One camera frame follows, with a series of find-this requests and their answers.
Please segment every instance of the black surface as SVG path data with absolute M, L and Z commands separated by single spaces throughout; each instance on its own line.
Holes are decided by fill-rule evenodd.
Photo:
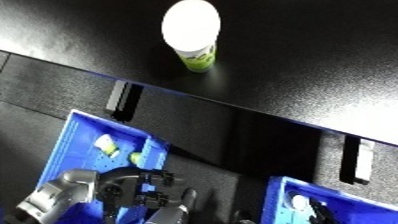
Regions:
M 144 88 L 140 85 L 126 83 L 119 98 L 119 103 L 112 113 L 112 118 L 120 122 L 131 121 L 137 109 Z
M 221 164 L 228 150 L 235 109 L 186 96 L 145 88 L 131 122 L 171 142 L 176 153 Z
M 198 191 L 200 200 L 192 223 L 229 223 L 233 214 L 244 209 L 260 220 L 266 181 L 251 179 L 179 156 L 168 158 L 165 169 L 184 174 Z
M 33 189 L 63 122 L 0 101 L 0 207 L 11 209 Z
M 106 116 L 114 80 L 12 55 L 0 74 L 0 101 L 66 118 L 71 109 Z
M 162 40 L 174 2 L 1 0 L 0 49 L 398 144 L 398 2 L 212 0 L 205 75 Z
M 10 54 L 0 51 L 0 72 L 4 68 L 5 62 L 8 60 Z
M 223 168 L 257 178 L 313 181 L 322 131 L 243 110 L 231 123 Z

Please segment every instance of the white cup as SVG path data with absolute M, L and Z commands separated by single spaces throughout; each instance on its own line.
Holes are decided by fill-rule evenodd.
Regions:
M 203 0 L 183 0 L 167 11 L 162 33 L 189 70 L 206 72 L 215 62 L 220 27 L 213 5 Z
M 99 148 L 105 155 L 111 159 L 119 155 L 120 151 L 112 137 L 108 134 L 101 135 L 95 142 L 94 146 Z

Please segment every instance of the small white object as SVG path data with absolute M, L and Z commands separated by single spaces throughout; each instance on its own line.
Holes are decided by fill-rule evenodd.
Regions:
M 101 135 L 95 142 L 94 146 L 101 149 L 103 153 L 111 159 L 119 155 L 119 150 L 112 137 L 109 134 Z
M 358 149 L 357 166 L 355 169 L 355 178 L 364 183 L 370 181 L 372 175 L 373 154 L 375 142 L 361 139 Z
M 109 113 L 114 113 L 117 110 L 117 106 L 120 102 L 121 96 L 123 95 L 124 88 L 127 82 L 116 80 L 111 96 L 106 103 L 105 110 Z
M 102 148 L 106 148 L 109 146 L 113 146 L 115 145 L 115 143 L 113 142 L 113 139 L 110 135 L 105 134 L 105 135 L 101 135 L 95 142 L 94 142 L 94 146 L 98 147 L 100 149 Z
M 294 195 L 291 198 L 291 205 L 297 211 L 305 211 L 309 205 L 309 200 L 302 195 Z
M 162 22 L 163 38 L 178 53 L 202 51 L 213 45 L 221 28 L 217 10 L 203 0 L 173 5 Z

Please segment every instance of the blue plastic container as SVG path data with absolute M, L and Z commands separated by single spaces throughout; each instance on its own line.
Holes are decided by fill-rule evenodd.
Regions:
M 98 137 L 109 134 L 120 149 L 114 159 L 94 146 Z M 117 167 L 135 166 L 128 160 L 131 152 L 141 152 L 136 166 L 142 169 L 161 169 L 169 144 L 144 131 L 72 110 L 57 144 L 48 160 L 37 186 L 55 179 L 65 170 L 82 168 L 99 172 Z M 143 190 L 153 190 L 150 185 Z M 144 207 L 121 209 L 117 223 L 142 223 Z M 102 202 L 78 204 L 57 223 L 102 223 Z
M 398 207 L 319 187 L 288 177 L 271 178 L 262 224 L 309 224 L 313 210 L 292 206 L 291 196 L 314 197 L 326 205 L 340 224 L 397 224 Z

